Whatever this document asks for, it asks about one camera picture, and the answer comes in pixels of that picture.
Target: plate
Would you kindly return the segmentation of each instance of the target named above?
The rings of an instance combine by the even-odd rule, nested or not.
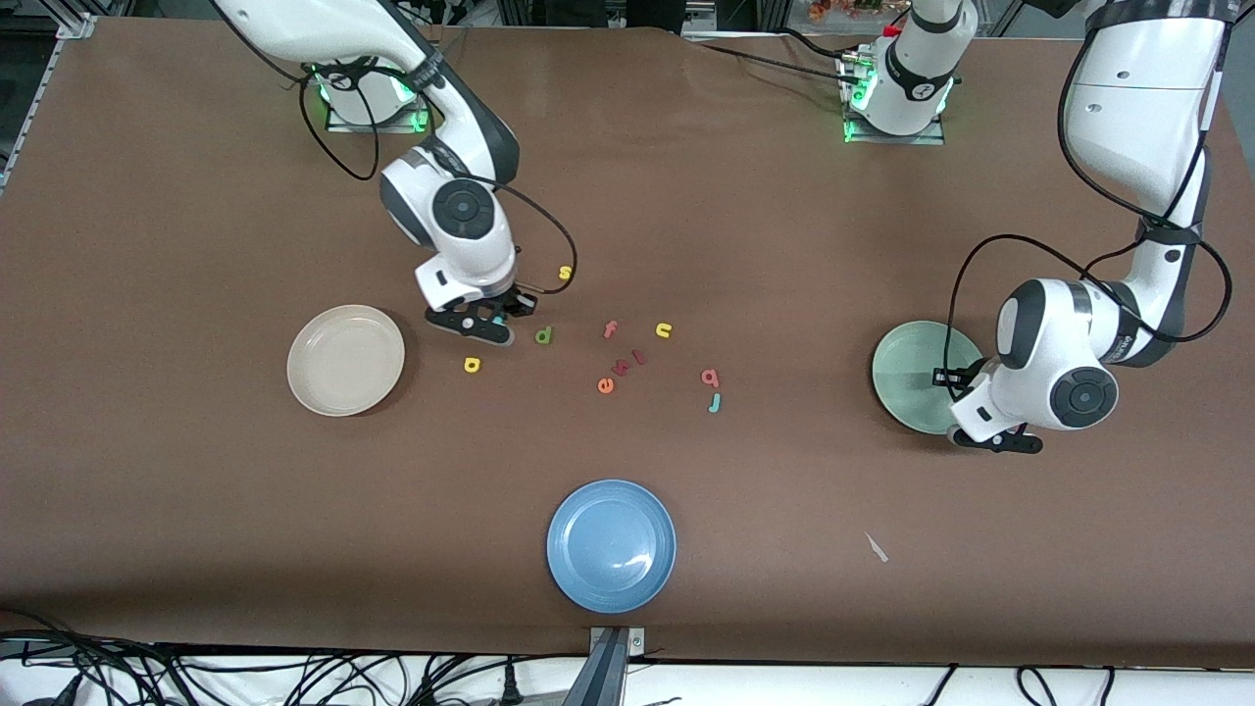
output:
[[[400,379],[405,341],[387,313],[361,303],[328,308],[287,351],[287,386],[319,415],[346,418],[379,404]]]
[[[954,426],[950,395],[932,386],[932,369],[941,367],[945,324],[910,321],[885,334],[871,361],[871,382],[881,405],[895,420],[924,434],[945,434]],[[950,369],[980,360],[980,349],[966,335],[950,334]]]
[[[666,508],[625,480],[591,483],[562,502],[548,532],[548,564],[562,593],[597,613],[649,603],[675,567]]]

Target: beige plate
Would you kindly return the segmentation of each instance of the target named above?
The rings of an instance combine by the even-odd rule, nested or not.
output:
[[[400,329],[379,308],[345,303],[305,324],[287,351],[287,386],[319,415],[346,418],[388,396],[405,365]]]

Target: brown table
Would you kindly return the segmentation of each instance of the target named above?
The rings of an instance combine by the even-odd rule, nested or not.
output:
[[[1054,142],[1076,49],[974,43],[948,144],[911,148],[843,143],[831,83],[660,31],[472,31],[454,65],[517,132],[516,186],[580,243],[576,283],[496,349],[422,325],[425,253],[221,24],[102,20],[0,199],[0,599],[142,640],[577,651],[607,618],[555,587],[545,532],[581,484],[626,478],[670,509],[679,561],[612,622],[670,657],[1250,666],[1255,192],[1224,112],[1207,227],[1229,319],[1118,371],[1111,420],[995,456],[871,393],[877,339],[944,317],[979,238],[1088,258],[1132,236]],[[330,143],[369,163],[368,137]],[[556,283],[561,237],[506,208],[523,278]],[[1219,295],[1196,271],[1190,327]],[[983,256],[959,325],[990,350],[1032,276],[1067,271]],[[398,320],[407,370],[371,414],[323,419],[284,365],[344,302]],[[634,347],[648,365],[599,395]]]

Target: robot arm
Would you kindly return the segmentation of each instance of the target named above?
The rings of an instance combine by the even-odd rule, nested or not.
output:
[[[414,273],[438,327],[508,345],[506,315],[535,300],[515,286],[516,248],[496,194],[518,171],[518,142],[388,0],[217,0],[226,19],[266,54],[329,64],[380,56],[422,93],[443,123],[383,169],[393,221],[435,255]],[[479,306],[467,307],[482,301]]]
[[[954,70],[976,35],[973,0],[916,0],[897,36],[882,36],[861,53],[871,54],[866,88],[850,107],[876,129],[916,134],[941,112],[954,85]]]
[[[1088,172],[1165,217],[1142,219],[1128,276],[1104,282],[1118,302],[1089,281],[1035,278],[1012,292],[998,316],[998,356],[951,406],[959,425],[951,439],[960,445],[996,449],[990,440],[1023,424],[1079,430],[1101,423],[1118,398],[1104,366],[1146,367],[1173,346],[1130,311],[1172,336],[1183,327],[1210,181],[1199,143],[1234,16],[1142,16],[1155,10],[1151,3],[1117,5],[1089,18],[1087,50],[1065,88],[1067,145]]]

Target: white paper scrap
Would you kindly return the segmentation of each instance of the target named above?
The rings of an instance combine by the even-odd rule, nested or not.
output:
[[[876,544],[876,540],[872,539],[870,534],[863,533],[863,535],[867,537],[867,542],[871,543],[871,551],[875,552],[877,557],[880,557],[881,563],[887,564],[889,554],[885,554],[885,551],[881,549],[878,544]]]

